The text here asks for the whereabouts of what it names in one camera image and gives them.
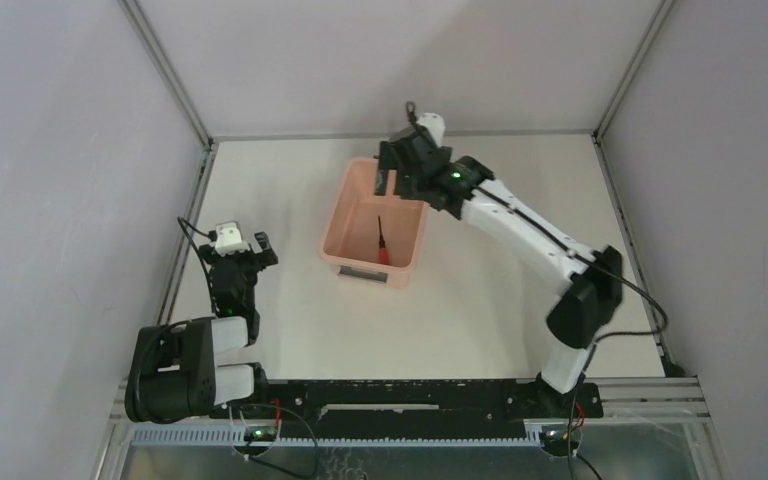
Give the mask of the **red handled screwdriver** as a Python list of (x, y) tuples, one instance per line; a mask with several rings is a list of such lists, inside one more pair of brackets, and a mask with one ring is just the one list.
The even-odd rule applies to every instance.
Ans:
[(387, 248), (387, 243), (383, 234), (383, 225), (381, 216), (377, 217), (378, 224), (378, 261), (382, 265), (390, 265), (390, 256)]

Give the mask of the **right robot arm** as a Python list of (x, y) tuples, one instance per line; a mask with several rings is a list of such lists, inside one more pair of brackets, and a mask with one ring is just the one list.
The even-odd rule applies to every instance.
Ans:
[(578, 400), (597, 334), (623, 301), (623, 256), (594, 250), (565, 235), (520, 201), (496, 175), (470, 156), (453, 157), (426, 126), (411, 125), (379, 144), (375, 193), (388, 179), (404, 200), (421, 201), (490, 235), (544, 279), (557, 301), (546, 316), (552, 335), (538, 375), (539, 406), (565, 415)]

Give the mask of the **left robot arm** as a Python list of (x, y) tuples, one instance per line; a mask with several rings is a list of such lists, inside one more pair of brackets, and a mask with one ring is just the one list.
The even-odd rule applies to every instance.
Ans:
[(171, 424), (208, 416), (229, 402), (250, 417), (270, 409), (273, 392), (259, 363), (221, 366), (217, 360), (223, 352), (253, 346), (259, 337), (255, 286), (259, 273), (278, 257), (266, 233), (254, 238), (257, 250), (232, 240), (227, 231), (199, 247), (212, 315), (139, 331), (124, 397), (131, 421)]

